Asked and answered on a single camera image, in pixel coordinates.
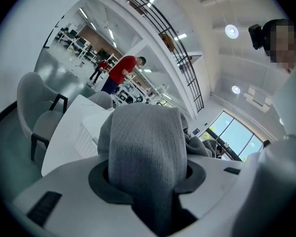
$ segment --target black metal railing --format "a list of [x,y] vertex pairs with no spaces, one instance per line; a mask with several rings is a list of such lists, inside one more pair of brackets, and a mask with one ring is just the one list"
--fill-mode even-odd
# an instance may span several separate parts
[[161,38],[164,38],[170,52],[173,53],[178,69],[184,75],[190,88],[197,112],[204,108],[202,94],[196,79],[195,71],[189,59],[189,55],[183,46],[177,32],[160,10],[150,3],[149,0],[126,0],[138,13],[140,13],[155,28]]

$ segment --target round ceiling light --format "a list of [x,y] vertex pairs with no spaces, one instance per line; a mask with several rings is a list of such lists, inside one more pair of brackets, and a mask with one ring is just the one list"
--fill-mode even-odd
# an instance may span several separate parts
[[232,38],[232,39],[236,39],[239,36],[239,31],[238,31],[237,27],[235,27],[233,25],[227,25],[225,27],[225,33],[227,34],[227,36],[229,38]]
[[235,94],[240,94],[240,88],[238,86],[233,86],[231,90]]

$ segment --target wall sign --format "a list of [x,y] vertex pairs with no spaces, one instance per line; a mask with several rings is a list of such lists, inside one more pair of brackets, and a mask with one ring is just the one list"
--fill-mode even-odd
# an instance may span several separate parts
[[196,135],[196,134],[198,134],[199,133],[199,129],[197,128],[197,129],[195,129],[194,131],[193,131],[193,134],[194,135]]

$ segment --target trees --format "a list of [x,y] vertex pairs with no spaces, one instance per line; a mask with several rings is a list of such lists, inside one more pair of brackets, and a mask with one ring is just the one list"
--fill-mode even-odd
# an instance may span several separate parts
[[208,133],[208,132],[204,132],[201,136],[201,141],[204,141],[204,140],[213,140],[212,136]]

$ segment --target red shirt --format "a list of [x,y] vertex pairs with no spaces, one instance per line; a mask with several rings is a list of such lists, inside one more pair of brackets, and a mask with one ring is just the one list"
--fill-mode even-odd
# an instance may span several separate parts
[[103,68],[103,69],[107,69],[109,66],[109,64],[106,61],[101,61],[98,65],[98,69]]
[[121,59],[110,71],[110,78],[118,84],[121,84],[125,78],[122,71],[125,69],[129,73],[133,71],[136,66],[136,58],[134,56],[125,56]]

